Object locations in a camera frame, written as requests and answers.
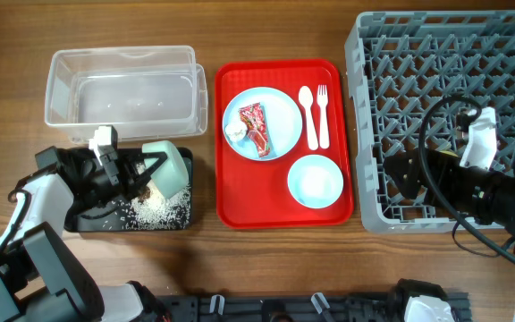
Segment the white tissue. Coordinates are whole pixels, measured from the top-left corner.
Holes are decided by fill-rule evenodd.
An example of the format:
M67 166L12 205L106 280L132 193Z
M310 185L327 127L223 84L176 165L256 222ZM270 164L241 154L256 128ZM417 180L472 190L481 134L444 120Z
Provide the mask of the white tissue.
M246 137L248 127L243 121L232 121L225 126L224 132L232 143L237 143Z

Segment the green bowl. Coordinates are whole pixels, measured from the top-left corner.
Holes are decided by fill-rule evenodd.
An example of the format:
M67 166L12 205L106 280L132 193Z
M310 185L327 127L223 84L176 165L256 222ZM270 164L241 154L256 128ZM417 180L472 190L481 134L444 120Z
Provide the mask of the green bowl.
M178 149L169 140L146 143L143 153L166 154L166 160L152 173L151 180L160 193L170 199L189 184L188 170Z

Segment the red snack wrapper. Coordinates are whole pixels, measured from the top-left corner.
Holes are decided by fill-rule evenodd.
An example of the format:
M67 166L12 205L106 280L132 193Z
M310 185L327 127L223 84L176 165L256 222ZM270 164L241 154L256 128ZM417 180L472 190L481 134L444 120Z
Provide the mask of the red snack wrapper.
M266 118L260 103L244 106L239 110L239 117L248 128L247 136L254 143L259 157L270 154L271 147L267 133Z

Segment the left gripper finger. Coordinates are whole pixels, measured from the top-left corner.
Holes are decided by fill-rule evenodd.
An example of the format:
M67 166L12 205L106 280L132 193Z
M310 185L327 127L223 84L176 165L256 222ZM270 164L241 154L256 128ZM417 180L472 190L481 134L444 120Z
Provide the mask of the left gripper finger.
M154 159L155 162L161 159L163 163L167 159L165 152L143 152L140 148L122 148L121 156L130 164L146 163L147 159Z
M135 168L136 164L130 164L125 161L126 178L126 195L134 195L139 192L151 180L154 172L162 165L161 159L158 159L153 165L147 167L142 173L138 173Z

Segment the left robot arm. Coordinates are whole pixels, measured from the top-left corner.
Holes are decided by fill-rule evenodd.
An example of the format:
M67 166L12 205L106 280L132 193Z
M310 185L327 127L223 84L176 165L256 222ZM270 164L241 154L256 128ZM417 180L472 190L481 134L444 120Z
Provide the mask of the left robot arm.
M134 198L166 164L165 152L52 146L8 194L15 210L0 238L0 321L169 321L144 285L99 287L65 245L66 225L117 198Z

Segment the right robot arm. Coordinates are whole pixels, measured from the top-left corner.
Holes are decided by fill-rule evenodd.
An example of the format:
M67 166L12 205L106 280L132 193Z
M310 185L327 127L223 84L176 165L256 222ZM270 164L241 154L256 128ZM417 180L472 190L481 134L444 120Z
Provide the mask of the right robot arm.
M427 205L444 208L453 216L472 216L481 225L503 226L514 241L511 256L515 260L515 150L513 176L460 162L444 152L414 149L387 157L384 170L406 198L415 198L425 187Z

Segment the rice and food scraps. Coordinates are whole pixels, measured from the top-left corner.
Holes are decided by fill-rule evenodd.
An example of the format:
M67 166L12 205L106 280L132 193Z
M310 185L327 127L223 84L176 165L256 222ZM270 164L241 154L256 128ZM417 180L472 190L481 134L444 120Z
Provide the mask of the rice and food scraps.
M103 219L102 227L107 231L182 230L190 224L190 202L190 185L166 199L150 180L138 197L111 201L108 206L114 212Z

